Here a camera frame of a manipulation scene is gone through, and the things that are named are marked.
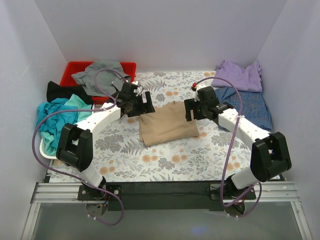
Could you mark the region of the beige polo shirt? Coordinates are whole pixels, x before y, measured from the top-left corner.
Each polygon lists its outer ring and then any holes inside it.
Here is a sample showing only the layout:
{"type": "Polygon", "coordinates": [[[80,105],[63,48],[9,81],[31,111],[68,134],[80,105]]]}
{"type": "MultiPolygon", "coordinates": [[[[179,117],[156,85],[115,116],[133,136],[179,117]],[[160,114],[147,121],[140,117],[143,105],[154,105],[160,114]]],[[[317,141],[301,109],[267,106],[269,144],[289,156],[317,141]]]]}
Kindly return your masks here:
{"type": "Polygon", "coordinates": [[[196,121],[186,120],[183,102],[170,102],[139,117],[139,139],[147,147],[198,135],[196,121]]]}

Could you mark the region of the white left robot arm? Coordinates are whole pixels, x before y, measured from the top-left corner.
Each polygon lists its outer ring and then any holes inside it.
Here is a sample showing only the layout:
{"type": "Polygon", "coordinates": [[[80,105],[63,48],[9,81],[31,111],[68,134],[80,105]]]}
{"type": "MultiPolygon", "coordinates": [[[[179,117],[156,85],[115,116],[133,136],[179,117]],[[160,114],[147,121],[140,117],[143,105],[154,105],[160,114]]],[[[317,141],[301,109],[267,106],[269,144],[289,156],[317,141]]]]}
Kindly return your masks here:
{"type": "Polygon", "coordinates": [[[122,116],[137,117],[155,111],[151,94],[137,81],[125,82],[115,100],[107,102],[94,113],[75,124],[63,126],[56,150],[56,158],[75,169],[82,181],[90,184],[89,194],[95,200],[106,196],[105,179],[93,166],[94,139],[111,123],[122,116]]]}

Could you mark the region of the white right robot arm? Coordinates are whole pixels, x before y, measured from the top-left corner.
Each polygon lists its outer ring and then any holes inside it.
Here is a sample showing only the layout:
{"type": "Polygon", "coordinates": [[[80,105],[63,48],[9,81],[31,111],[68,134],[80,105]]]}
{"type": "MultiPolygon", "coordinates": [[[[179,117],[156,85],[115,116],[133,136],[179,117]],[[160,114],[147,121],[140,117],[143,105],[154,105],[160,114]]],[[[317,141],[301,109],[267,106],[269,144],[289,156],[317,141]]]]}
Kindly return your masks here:
{"type": "Polygon", "coordinates": [[[196,85],[195,96],[183,102],[171,102],[141,116],[140,137],[148,147],[173,140],[197,137],[197,120],[210,120],[241,139],[251,151],[250,165],[223,181],[223,188],[237,199],[245,188],[266,182],[291,169],[292,163],[285,136],[270,133],[240,115],[231,104],[218,99],[211,86],[196,85]]]}

